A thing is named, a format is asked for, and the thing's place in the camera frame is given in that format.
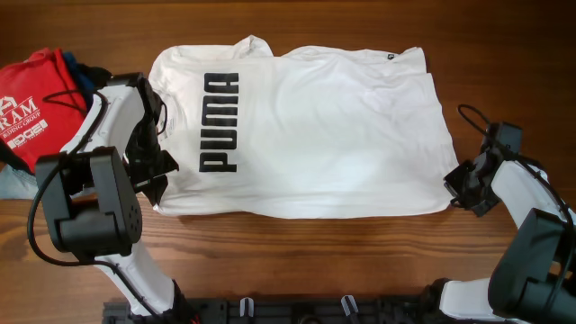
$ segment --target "dark blue cloth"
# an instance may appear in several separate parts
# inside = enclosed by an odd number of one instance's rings
[[[71,52],[66,52],[62,54],[64,57],[64,61],[66,62],[66,67],[68,68],[68,73],[74,79],[76,86],[78,89],[85,90],[87,92],[91,92],[95,89],[94,83],[88,76],[86,76],[80,69],[78,68],[78,63],[76,62],[76,58],[74,54]],[[92,107],[93,97],[92,94],[89,93],[82,93],[84,97],[84,101],[86,102],[86,109],[89,111]]]

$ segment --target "wood grain surface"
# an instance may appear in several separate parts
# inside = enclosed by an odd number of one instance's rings
[[[304,45],[402,52],[420,46],[460,160],[481,136],[456,113],[475,105],[525,129],[523,153],[576,201],[574,2],[250,2],[26,0],[0,4],[0,65],[43,47],[113,73],[148,73],[161,50],[233,44],[249,34],[275,55]],[[418,293],[440,277],[491,275],[516,229],[504,206],[481,219],[434,215],[277,220],[246,213],[168,218],[141,200],[143,240],[190,297]],[[41,262],[26,241],[29,202],[0,202],[0,323],[99,323],[122,296],[94,268]],[[41,246],[59,256],[46,225]]]

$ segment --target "wooden table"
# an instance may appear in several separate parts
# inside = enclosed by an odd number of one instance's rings
[[[460,160],[475,157],[481,142],[456,113],[468,103],[525,128],[523,152],[547,166],[568,202],[576,198],[573,2],[8,2],[0,5],[2,65],[61,47],[113,73],[149,72],[170,46],[232,44],[249,34],[276,55],[311,44],[394,52],[420,46]],[[245,213],[168,218],[141,204],[144,242],[189,297],[418,293],[439,277],[490,276],[516,231],[502,205],[481,219],[449,209],[276,220]],[[29,206],[0,202],[0,323],[99,323],[102,303],[121,294],[94,268],[41,262],[26,241]],[[41,245],[56,255],[42,217],[37,228]]]

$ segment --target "folded shirt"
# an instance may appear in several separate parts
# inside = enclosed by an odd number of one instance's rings
[[[165,215],[416,215],[452,198],[452,138],[420,48],[274,57],[250,36],[166,49],[149,81],[167,108],[160,145],[180,166],[155,206]]]

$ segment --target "pile of clothes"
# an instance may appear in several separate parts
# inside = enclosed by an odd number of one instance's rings
[[[0,199],[31,199],[36,160],[69,142],[112,74],[71,52],[41,49],[0,70]]]

